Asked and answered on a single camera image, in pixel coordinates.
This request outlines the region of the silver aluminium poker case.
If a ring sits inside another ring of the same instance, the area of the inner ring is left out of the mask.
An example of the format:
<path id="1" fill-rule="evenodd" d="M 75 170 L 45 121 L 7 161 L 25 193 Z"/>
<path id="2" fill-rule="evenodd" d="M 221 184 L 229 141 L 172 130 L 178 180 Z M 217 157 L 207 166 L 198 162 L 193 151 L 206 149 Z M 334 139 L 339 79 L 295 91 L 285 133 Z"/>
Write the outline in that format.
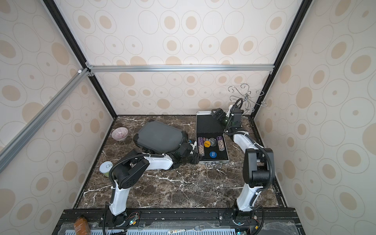
<path id="1" fill-rule="evenodd" d="M 196 113 L 196 141 L 199 163 L 207 169 L 220 169 L 229 162 L 223 127 L 210 111 Z"/>

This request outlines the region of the dark grey poker case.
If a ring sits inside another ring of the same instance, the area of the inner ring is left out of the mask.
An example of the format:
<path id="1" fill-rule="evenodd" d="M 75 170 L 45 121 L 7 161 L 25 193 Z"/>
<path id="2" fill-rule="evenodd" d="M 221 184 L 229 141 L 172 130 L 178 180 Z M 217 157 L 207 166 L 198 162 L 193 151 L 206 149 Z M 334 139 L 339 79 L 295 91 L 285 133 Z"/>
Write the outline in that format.
<path id="1" fill-rule="evenodd" d="M 188 143 L 188 134 L 171 125 L 150 121 L 133 137 L 135 145 L 147 153 L 163 154 L 174 152 L 181 144 Z"/>

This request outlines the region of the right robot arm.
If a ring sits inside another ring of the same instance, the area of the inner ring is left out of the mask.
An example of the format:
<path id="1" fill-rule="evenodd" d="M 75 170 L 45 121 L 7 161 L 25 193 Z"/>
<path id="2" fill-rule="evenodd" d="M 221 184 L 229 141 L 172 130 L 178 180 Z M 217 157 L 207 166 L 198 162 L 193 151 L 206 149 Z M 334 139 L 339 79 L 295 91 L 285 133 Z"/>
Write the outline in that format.
<path id="1" fill-rule="evenodd" d="M 236 213 L 253 211 L 259 195 L 270 188 L 275 178 L 274 153 L 253 140 L 242 127 L 242 105 L 243 99 L 237 99 L 228 112 L 221 108 L 211 111 L 212 117 L 221 124 L 224 134 L 244 152 L 244 186 L 235 202 Z"/>

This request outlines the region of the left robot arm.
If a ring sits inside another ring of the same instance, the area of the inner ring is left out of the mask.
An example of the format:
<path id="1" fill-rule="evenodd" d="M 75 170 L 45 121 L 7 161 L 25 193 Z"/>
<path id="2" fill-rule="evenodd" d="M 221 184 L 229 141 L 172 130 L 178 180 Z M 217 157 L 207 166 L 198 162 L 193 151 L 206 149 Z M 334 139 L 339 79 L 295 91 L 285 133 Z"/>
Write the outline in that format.
<path id="1" fill-rule="evenodd" d="M 146 171 L 173 170 L 181 165 L 197 164 L 199 155 L 196 146 L 197 142 L 189 140 L 180 143 L 176 148 L 163 151 L 133 149 L 117 161 L 109 171 L 109 179 L 112 183 L 109 209 L 112 215 L 118 216 L 126 212 L 130 189 Z"/>

